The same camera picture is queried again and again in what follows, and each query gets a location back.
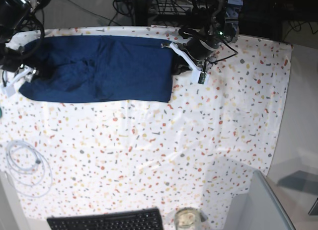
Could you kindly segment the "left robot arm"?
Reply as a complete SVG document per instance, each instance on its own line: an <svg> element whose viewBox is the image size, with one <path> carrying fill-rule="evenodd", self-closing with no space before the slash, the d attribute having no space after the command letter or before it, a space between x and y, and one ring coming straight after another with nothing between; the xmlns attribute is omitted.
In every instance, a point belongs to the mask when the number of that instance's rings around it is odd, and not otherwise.
<svg viewBox="0 0 318 230"><path fill-rule="evenodd" d="M194 13L200 18L202 28L180 28L178 33L189 41L181 46L192 60L202 62L208 59L220 46L229 48L233 53L216 63L238 54L230 46L239 35L239 14L243 0L204 0L205 7L199 8L199 0L192 0Z"/></svg>

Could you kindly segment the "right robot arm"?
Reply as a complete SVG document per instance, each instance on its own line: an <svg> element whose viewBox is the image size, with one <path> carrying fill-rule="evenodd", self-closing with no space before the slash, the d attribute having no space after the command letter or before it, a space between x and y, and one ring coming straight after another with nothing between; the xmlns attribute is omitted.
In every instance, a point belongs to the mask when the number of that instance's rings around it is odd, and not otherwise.
<svg viewBox="0 0 318 230"><path fill-rule="evenodd" d="M0 0L0 68L3 71L15 73L35 53L42 44L45 37L43 23L40 22L35 13L46 7L51 0ZM40 38L34 47L26 52L8 48L6 44L12 39L16 32L20 32L27 22L33 22L40 30Z"/></svg>

